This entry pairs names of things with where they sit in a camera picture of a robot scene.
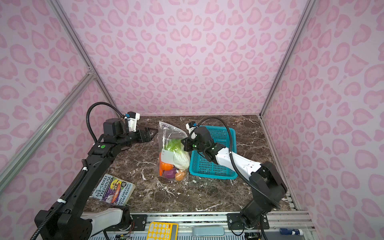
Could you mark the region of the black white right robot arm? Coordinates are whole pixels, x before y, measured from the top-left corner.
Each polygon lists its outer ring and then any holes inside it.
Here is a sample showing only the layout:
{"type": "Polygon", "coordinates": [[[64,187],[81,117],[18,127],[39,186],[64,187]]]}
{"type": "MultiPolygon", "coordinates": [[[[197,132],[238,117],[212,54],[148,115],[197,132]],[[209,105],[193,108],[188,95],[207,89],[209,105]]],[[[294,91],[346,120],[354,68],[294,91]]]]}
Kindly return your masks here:
{"type": "Polygon", "coordinates": [[[182,140],[186,151],[197,151],[208,161],[235,171],[251,187],[253,198],[240,211],[240,221],[245,228],[254,228],[262,216],[280,207],[279,202],[288,188],[274,164],[254,162],[233,153],[233,138],[229,128],[226,128],[228,147],[215,142],[205,126],[191,122],[186,128],[190,134],[182,140]]]}

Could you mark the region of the orange toy pumpkin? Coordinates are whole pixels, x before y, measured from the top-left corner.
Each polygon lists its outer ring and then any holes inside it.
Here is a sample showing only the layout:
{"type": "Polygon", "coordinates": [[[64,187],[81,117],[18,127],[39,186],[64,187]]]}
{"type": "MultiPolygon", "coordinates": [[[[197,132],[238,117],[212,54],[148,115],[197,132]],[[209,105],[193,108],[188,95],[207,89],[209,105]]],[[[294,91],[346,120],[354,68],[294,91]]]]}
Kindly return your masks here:
{"type": "Polygon", "coordinates": [[[160,162],[160,168],[162,171],[170,171],[174,168],[174,165],[160,162]]]}

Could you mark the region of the purple toy onion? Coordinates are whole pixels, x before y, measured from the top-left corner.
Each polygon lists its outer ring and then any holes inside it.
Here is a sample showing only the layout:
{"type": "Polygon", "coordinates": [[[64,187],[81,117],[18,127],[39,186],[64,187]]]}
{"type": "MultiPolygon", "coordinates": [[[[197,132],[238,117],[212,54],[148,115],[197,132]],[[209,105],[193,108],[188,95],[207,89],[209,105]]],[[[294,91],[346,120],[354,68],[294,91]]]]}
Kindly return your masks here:
{"type": "Polygon", "coordinates": [[[171,169],[168,171],[164,171],[163,177],[165,177],[168,180],[174,180],[177,172],[178,172],[177,169],[171,169]]]}

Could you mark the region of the teal plastic basket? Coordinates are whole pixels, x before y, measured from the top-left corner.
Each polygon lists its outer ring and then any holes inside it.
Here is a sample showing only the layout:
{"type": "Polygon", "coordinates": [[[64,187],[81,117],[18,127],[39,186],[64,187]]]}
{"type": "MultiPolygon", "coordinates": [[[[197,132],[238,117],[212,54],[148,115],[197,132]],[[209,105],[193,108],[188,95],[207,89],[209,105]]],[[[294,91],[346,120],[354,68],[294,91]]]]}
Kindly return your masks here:
{"type": "Polygon", "coordinates": [[[231,160],[227,158],[225,165],[219,165],[216,160],[215,153],[218,152],[218,147],[223,145],[228,148],[230,146],[230,138],[225,127],[206,126],[213,142],[213,147],[206,150],[205,153],[192,151],[191,162],[189,166],[190,174],[202,178],[219,179],[219,180],[234,180],[238,174],[232,170],[231,160]]]}

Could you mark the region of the green toy cabbage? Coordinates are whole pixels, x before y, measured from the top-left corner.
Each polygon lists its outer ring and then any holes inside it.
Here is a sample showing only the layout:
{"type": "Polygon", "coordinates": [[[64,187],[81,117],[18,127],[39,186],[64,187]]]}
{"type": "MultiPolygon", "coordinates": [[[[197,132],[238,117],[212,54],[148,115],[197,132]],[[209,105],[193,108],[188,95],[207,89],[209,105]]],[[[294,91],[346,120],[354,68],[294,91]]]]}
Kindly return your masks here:
{"type": "Polygon", "coordinates": [[[188,152],[184,151],[184,145],[181,143],[181,140],[179,139],[169,140],[167,147],[165,149],[174,154],[173,163],[177,169],[186,170],[189,168],[190,155],[188,152]]]}

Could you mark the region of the brown toy potato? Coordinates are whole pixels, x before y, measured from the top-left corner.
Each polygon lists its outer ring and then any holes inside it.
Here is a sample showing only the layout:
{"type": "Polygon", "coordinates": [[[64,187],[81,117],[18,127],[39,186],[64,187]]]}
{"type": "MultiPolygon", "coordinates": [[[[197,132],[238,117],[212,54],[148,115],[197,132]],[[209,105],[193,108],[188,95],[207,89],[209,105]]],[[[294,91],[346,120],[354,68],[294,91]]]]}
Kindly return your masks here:
{"type": "Polygon", "coordinates": [[[187,171],[186,170],[177,170],[175,174],[175,180],[180,182],[182,181],[185,177],[187,176],[187,171]]]}

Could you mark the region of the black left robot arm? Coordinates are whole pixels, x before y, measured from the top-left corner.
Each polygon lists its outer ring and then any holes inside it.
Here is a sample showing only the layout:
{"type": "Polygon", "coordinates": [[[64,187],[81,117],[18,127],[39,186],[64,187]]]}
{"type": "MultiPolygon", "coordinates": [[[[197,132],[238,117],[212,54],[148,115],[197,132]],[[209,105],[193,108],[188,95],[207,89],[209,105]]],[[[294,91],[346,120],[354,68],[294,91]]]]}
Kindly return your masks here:
{"type": "Polygon", "coordinates": [[[82,160],[83,167],[67,190],[49,210],[41,210],[35,217],[37,230],[32,239],[41,236],[44,240],[87,240],[92,236],[91,219],[83,219],[87,200],[99,179],[114,162],[123,148],[150,142],[158,132],[143,128],[132,131],[126,120],[108,119],[103,124],[104,132],[82,160]]]}

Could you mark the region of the clear zip top bag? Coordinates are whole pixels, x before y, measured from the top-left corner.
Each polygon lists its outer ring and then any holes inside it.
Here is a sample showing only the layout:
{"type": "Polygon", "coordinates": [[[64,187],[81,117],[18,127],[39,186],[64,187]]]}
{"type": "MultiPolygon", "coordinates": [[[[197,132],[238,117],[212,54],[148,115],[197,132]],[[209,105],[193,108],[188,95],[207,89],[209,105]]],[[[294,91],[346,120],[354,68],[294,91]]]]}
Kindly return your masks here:
{"type": "Polygon", "coordinates": [[[159,176],[169,181],[183,181],[188,175],[190,167],[190,155],[184,151],[182,144],[182,140],[187,137],[187,134],[164,122],[159,122],[158,131],[159,176]]]}

